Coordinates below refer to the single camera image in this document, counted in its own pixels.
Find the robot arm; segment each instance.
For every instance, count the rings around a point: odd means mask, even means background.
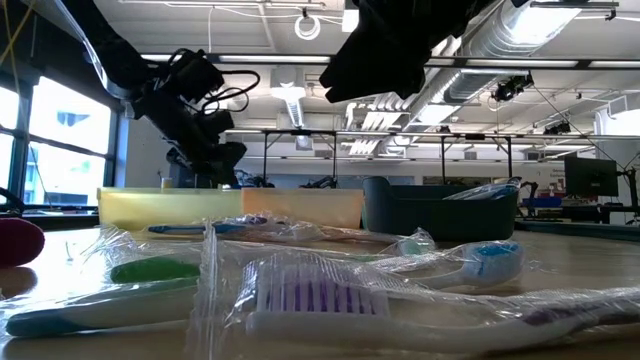
[[[196,110],[191,104],[246,93],[260,81],[258,74],[248,72],[257,79],[248,89],[212,95],[224,85],[224,73],[206,59],[204,51],[180,49],[168,64],[147,62],[113,30],[92,0],[54,1],[82,39],[104,88],[130,103],[134,118],[149,118],[173,145],[172,160],[215,183],[235,184],[233,168],[246,147],[220,144],[219,137],[234,127],[231,115]]]

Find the translucent container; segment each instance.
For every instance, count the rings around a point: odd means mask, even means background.
[[[362,190],[243,189],[245,214],[270,212],[319,225],[359,229]]]
[[[101,224],[128,231],[243,214],[239,190],[102,188],[98,202]]]

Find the toothbrush head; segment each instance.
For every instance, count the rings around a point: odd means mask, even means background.
[[[389,315],[387,295],[329,279],[317,265],[287,266],[284,272],[260,270],[258,312]]]
[[[465,246],[461,275],[468,285],[491,287],[516,278],[524,266],[521,245],[505,241]]]

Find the gray bin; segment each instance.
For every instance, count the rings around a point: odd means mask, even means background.
[[[391,186],[383,177],[363,181],[365,224],[371,231],[411,235],[417,228],[435,241],[506,240],[513,234],[518,194],[498,200],[442,200],[464,186]]]

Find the wall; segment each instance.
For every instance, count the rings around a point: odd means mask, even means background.
[[[167,151],[171,148],[147,119],[122,119],[120,125],[116,185],[159,187],[160,178],[169,176]]]

